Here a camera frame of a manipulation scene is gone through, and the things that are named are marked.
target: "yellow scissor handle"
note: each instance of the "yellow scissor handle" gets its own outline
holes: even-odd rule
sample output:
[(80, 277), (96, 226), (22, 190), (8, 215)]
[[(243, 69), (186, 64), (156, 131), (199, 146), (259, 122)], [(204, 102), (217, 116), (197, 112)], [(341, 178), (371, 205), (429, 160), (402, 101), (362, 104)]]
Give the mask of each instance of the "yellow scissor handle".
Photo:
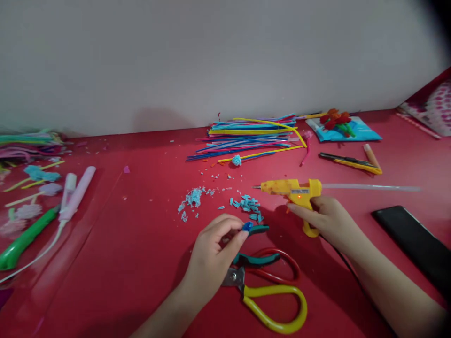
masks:
[[(296, 319), (291, 323), (278, 323), (269, 318), (266, 313), (258, 307), (258, 305), (251, 299), (256, 297), (262, 297), (279, 293), (293, 293), (299, 297), (301, 301), (301, 310), (299, 311)], [(307, 317), (307, 301), (304, 294), (295, 286), (289, 285), (272, 285), (264, 286), (260, 288), (249, 288), (244, 286), (243, 302), (246, 304), (253, 313), (265, 324), (270, 330), (281, 334), (292, 334), (298, 331), (305, 323)]]
[(352, 163), (352, 162), (348, 162), (348, 161), (343, 161), (343, 160), (339, 160), (339, 159), (335, 159), (334, 162), (340, 163), (340, 164), (344, 164), (350, 167), (354, 167), (357, 169), (362, 169), (362, 170), (366, 170), (369, 172), (372, 172), (373, 174), (376, 175), (381, 175), (382, 174), (382, 170), (380, 168), (373, 168), (373, 167), (369, 167), (369, 166), (365, 166), (362, 164), (358, 164), (358, 163)]

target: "green handle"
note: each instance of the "green handle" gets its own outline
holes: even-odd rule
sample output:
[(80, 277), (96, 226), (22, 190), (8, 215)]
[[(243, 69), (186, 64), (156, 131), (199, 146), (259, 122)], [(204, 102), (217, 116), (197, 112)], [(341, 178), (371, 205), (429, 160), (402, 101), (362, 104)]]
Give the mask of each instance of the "green handle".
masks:
[(0, 271), (11, 270), (16, 267), (17, 261), (24, 250), (34, 241), (43, 229), (58, 215), (56, 208), (50, 209), (38, 219), (31, 227), (23, 232), (3, 253), (0, 255)]
[(267, 225), (257, 225), (255, 227), (252, 227), (252, 229), (249, 231), (249, 236), (258, 234), (258, 233), (264, 233), (269, 230), (269, 226)]
[(265, 265), (273, 264), (275, 261), (278, 261), (279, 259), (280, 259), (279, 253), (275, 253), (267, 257), (252, 257), (247, 256), (243, 253), (238, 253), (235, 256), (235, 259), (233, 260), (232, 264), (238, 265), (238, 263), (240, 263), (245, 266), (253, 266), (255, 268), (260, 268)]

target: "small blue pom pom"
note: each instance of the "small blue pom pom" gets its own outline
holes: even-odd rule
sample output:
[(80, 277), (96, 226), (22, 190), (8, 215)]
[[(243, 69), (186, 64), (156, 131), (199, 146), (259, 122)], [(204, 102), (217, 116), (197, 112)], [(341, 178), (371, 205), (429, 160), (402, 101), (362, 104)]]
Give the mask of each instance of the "small blue pom pom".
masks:
[(241, 165), (241, 157), (240, 157), (239, 155), (235, 155), (235, 156), (232, 158), (232, 163), (233, 163), (234, 165), (236, 165), (237, 167), (239, 167), (239, 166)]
[(253, 226), (254, 226), (254, 224), (252, 222), (246, 222), (243, 225), (243, 231), (250, 231)]

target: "blue pipe cleaner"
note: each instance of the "blue pipe cleaner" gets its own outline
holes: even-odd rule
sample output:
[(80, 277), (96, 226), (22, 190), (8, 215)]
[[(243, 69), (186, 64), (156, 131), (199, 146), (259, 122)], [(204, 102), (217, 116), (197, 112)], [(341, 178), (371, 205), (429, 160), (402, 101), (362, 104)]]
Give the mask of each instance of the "blue pipe cleaner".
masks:
[(233, 163), (234, 165), (236, 165), (237, 167), (239, 167), (240, 165), (242, 165), (240, 155), (235, 155), (235, 156), (232, 158), (232, 163)]

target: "black phone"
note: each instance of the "black phone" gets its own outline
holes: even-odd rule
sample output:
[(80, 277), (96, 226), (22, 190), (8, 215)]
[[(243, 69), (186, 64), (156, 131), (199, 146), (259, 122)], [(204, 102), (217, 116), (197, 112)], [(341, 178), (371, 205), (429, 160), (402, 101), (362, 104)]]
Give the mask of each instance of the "black phone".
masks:
[(371, 214), (437, 290), (449, 300), (451, 251), (402, 206), (376, 210)]

